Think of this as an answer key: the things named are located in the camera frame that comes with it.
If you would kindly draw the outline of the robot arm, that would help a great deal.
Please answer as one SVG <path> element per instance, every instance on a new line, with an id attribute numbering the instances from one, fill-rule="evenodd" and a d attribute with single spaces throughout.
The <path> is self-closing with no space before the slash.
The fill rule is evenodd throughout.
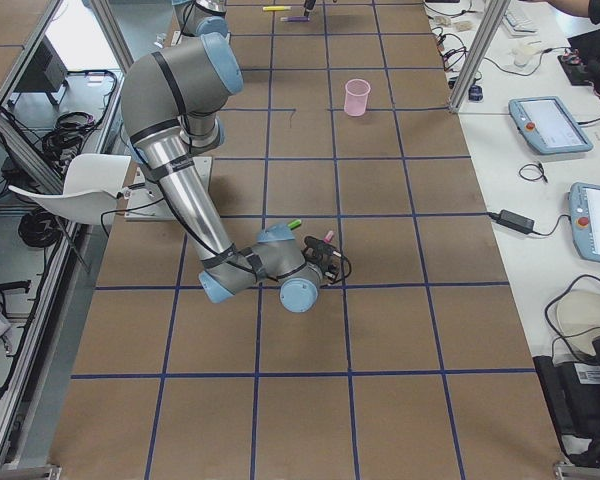
<path id="1" fill-rule="evenodd" d="M 272 280 L 280 285 L 281 304 L 303 313 L 324 282 L 336 281 L 341 253 L 312 236 L 299 246 L 285 223 L 261 230 L 255 244 L 238 249 L 195 165 L 196 157 L 223 143 L 216 114 L 242 88 L 228 40 L 217 32 L 202 34 L 133 63 L 121 91 L 124 126 L 146 180 L 157 185 L 195 242 L 208 298 L 220 303 Z"/>
<path id="2" fill-rule="evenodd" d="M 209 33 L 229 35 L 226 2 L 223 0 L 173 0 L 171 2 L 180 33 L 199 37 Z"/>

